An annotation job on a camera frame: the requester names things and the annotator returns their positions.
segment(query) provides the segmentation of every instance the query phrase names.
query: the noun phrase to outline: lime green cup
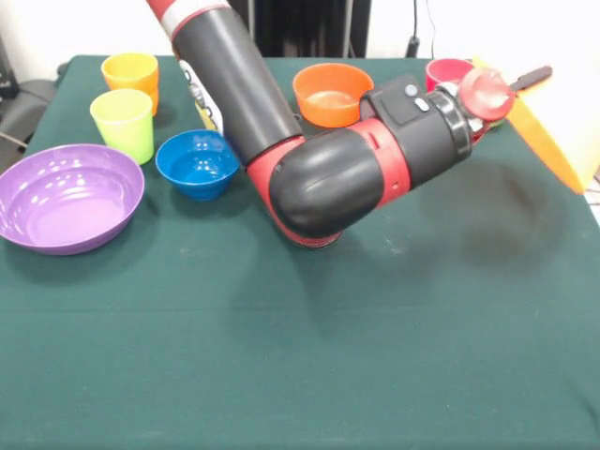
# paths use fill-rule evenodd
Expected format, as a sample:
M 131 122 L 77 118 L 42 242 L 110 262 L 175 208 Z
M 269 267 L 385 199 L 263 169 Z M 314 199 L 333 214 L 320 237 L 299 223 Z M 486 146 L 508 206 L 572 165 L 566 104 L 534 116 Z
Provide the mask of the lime green cup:
M 90 105 L 102 139 L 142 165 L 154 155 L 152 99 L 136 89 L 115 89 Z

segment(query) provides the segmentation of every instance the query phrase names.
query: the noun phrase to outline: pink cup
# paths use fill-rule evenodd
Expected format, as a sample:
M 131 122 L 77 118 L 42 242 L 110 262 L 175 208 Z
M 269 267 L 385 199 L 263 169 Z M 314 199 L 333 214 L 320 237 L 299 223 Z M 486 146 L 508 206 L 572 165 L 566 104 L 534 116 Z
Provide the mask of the pink cup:
M 425 87 L 428 92 L 442 82 L 459 82 L 473 68 L 464 59 L 434 59 L 425 67 Z

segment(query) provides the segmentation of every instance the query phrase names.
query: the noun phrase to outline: yellow cup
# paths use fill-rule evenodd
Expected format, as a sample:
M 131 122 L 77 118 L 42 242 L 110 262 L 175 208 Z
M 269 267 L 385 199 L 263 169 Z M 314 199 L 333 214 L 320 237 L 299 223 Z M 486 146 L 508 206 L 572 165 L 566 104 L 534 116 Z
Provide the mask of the yellow cup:
M 109 56 L 101 66 L 111 89 L 138 89 L 152 99 L 152 115 L 158 111 L 158 60 L 148 53 L 121 53 Z

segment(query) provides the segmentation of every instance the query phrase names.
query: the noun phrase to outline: plastic cup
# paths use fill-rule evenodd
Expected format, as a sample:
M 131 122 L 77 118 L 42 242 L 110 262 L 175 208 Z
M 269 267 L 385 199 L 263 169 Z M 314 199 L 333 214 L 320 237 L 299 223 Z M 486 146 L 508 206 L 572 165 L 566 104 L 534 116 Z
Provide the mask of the plastic cup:
M 464 59 L 434 59 L 425 67 L 425 88 L 428 92 L 443 82 L 459 82 L 473 68 Z
M 158 111 L 158 60 L 148 53 L 121 53 L 109 56 L 101 66 L 111 89 L 138 89 L 152 99 L 152 115 Z
M 104 142 L 142 165 L 154 155 L 152 99 L 136 89 L 116 89 L 97 97 L 90 114 Z

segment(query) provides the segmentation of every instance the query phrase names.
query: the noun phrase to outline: plastic bowl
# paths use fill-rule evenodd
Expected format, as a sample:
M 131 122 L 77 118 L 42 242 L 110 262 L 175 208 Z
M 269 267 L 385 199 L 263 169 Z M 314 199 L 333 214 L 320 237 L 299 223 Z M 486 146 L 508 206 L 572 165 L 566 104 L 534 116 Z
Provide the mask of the plastic bowl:
M 75 143 L 0 176 L 0 235 L 39 253 L 74 255 L 119 234 L 143 197 L 140 166 L 118 150 Z
M 300 113 L 315 125 L 341 128 L 360 119 L 359 102 L 373 80 L 358 67 L 323 63 L 300 70 L 293 78 L 293 92 Z
M 240 164 L 218 132 L 193 129 L 173 136 L 157 152 L 157 168 L 182 194 L 198 201 L 220 196 Z

